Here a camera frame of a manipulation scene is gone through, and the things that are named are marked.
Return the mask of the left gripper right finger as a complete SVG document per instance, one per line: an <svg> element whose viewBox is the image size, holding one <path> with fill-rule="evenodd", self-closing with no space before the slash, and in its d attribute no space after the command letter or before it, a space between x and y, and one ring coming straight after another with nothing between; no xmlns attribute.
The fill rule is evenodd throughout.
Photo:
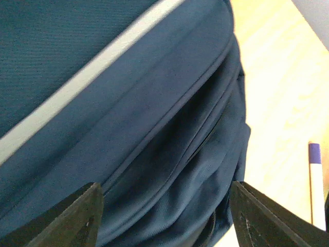
<svg viewBox="0 0 329 247"><path fill-rule="evenodd" d="M239 246L328 246L328 232L246 182L232 183L230 208Z"/></svg>

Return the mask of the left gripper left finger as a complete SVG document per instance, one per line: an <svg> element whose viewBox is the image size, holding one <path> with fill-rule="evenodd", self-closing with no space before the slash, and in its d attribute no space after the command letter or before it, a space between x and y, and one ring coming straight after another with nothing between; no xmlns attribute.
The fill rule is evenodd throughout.
<svg viewBox="0 0 329 247"><path fill-rule="evenodd" d="M103 213L99 183L88 183L1 238L1 246L95 246Z"/></svg>

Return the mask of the navy blue backpack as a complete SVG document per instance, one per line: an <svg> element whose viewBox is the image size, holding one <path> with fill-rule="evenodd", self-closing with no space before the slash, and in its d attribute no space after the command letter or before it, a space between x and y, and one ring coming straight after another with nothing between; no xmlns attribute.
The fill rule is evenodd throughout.
<svg viewBox="0 0 329 247"><path fill-rule="evenodd" d="M1 1L1 246L87 183L54 244L214 246L249 137L230 1Z"/></svg>

